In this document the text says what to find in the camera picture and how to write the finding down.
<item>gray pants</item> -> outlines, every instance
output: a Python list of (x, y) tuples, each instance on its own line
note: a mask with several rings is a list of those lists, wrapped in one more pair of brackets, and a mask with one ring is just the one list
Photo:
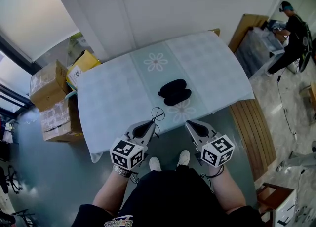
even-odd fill
[(285, 168), (291, 166), (304, 166), (306, 168), (316, 168), (316, 152), (307, 155), (293, 152), (291, 158), (284, 161)]

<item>stacked cardboard box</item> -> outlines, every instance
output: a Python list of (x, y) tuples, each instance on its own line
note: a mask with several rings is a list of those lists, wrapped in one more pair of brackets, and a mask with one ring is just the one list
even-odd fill
[(40, 111), (45, 141), (73, 142), (83, 138), (77, 100), (65, 100), (70, 88), (65, 68), (58, 60), (31, 78), (30, 99)]

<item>tablecloth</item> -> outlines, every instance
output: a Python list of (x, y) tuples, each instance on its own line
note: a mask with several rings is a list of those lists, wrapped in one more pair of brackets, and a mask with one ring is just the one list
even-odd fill
[[(189, 99), (169, 107), (158, 96), (168, 82), (182, 78)], [(152, 119), (160, 107), (160, 133), (188, 119), (214, 113), (237, 101), (253, 99), (241, 65), (213, 32), (173, 38), (117, 57), (78, 79), (78, 106), (92, 162), (108, 151), (116, 137), (137, 122)]]

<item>wristwatch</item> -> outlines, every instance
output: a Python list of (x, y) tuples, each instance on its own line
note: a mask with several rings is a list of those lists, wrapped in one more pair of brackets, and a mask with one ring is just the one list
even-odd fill
[(129, 178), (132, 174), (132, 172), (122, 169), (118, 165), (113, 165), (113, 170), (126, 178)]

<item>person's arm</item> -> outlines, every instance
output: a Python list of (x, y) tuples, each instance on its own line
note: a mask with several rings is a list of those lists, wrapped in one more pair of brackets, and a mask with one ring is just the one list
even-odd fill
[(279, 34), (279, 35), (282, 35), (282, 36), (289, 36), (291, 34), (291, 32), (286, 30), (286, 29), (284, 29), (284, 30), (275, 30), (275, 31), (273, 31), (273, 33)]
[[(219, 168), (209, 166), (210, 176), (216, 175)], [(230, 214), (236, 209), (246, 206), (245, 198), (237, 186), (236, 182), (232, 179), (228, 169), (225, 167), (224, 171), (211, 179), (214, 193), (219, 204), (227, 214)]]
[(116, 216), (123, 203), (128, 179), (113, 170), (92, 204)]

